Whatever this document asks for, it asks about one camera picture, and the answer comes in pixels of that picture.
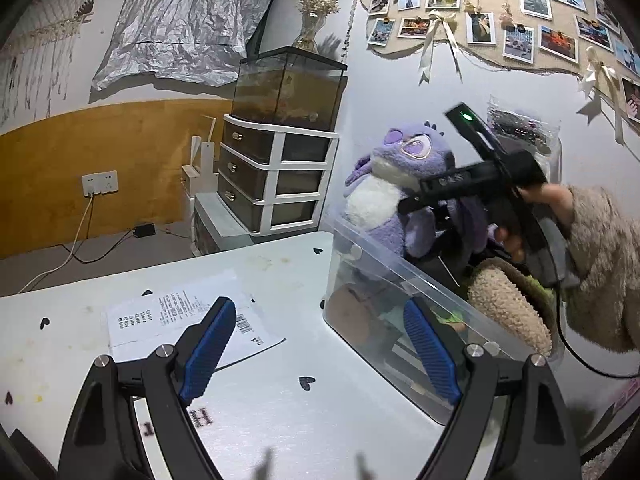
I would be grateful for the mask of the beige fluffy sleeve forearm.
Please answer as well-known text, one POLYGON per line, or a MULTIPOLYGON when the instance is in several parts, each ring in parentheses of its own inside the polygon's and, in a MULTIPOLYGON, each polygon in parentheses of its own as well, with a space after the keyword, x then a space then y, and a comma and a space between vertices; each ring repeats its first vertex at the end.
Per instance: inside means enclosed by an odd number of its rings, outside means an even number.
POLYGON ((572 330, 617 353, 639 348, 639 221, 603 188, 575 188, 568 249, 579 284, 566 291, 572 330))

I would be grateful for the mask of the right hand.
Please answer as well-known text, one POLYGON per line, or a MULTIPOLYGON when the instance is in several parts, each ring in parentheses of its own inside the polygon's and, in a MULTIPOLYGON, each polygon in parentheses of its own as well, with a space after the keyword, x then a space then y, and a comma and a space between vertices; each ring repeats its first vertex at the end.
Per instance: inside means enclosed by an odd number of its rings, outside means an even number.
MULTIPOLYGON (((559 229, 567 233, 574 221, 574 196, 565 185, 544 183, 518 188, 521 198, 533 206, 536 219, 550 218, 559 229)), ((524 226, 511 230, 507 226, 498 226, 495 240, 511 256, 515 262, 523 262, 526 256, 524 226)))

